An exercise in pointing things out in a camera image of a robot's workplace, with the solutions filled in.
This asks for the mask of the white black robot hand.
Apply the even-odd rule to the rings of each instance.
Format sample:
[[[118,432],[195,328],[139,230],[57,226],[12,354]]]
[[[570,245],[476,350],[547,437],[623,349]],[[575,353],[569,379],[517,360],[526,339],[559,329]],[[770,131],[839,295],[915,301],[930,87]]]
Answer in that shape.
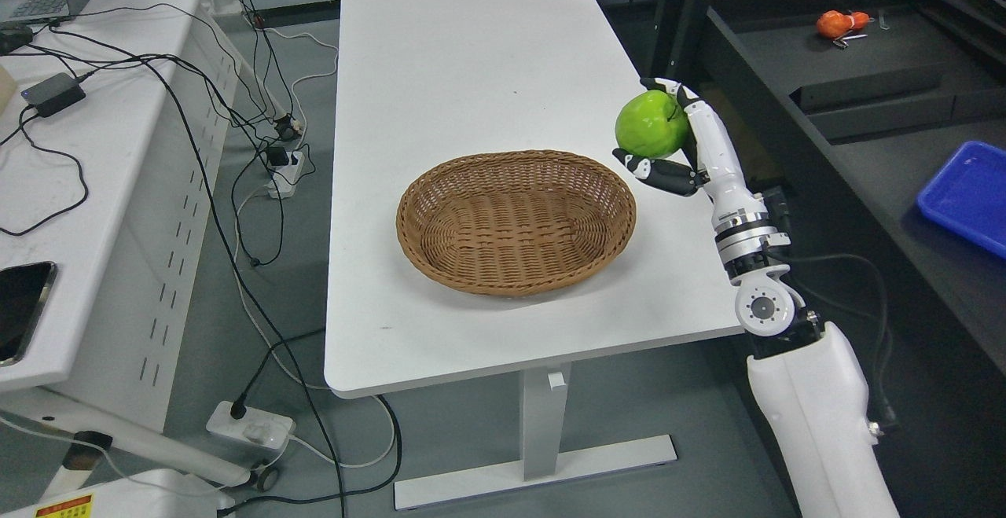
[[[642,79],[641,83],[647,91],[668,93],[683,108],[694,141],[694,163],[685,166],[669,160],[669,156],[645,159],[618,146],[613,149],[615,159],[639,182],[659,191],[691,196],[697,189],[704,189],[714,203],[714,223],[763,213],[764,204],[745,185],[739,157],[714,107],[697,92],[671,79]]]

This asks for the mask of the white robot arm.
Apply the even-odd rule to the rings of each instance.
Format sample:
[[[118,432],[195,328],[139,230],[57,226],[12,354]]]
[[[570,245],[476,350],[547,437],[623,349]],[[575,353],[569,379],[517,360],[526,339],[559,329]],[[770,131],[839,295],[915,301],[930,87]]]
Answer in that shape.
[[[876,458],[878,428],[855,352],[782,281],[790,270],[769,256],[789,243],[744,187],[708,189],[716,248],[736,286],[734,310],[751,337],[751,392],[769,422],[805,517],[896,517]]]

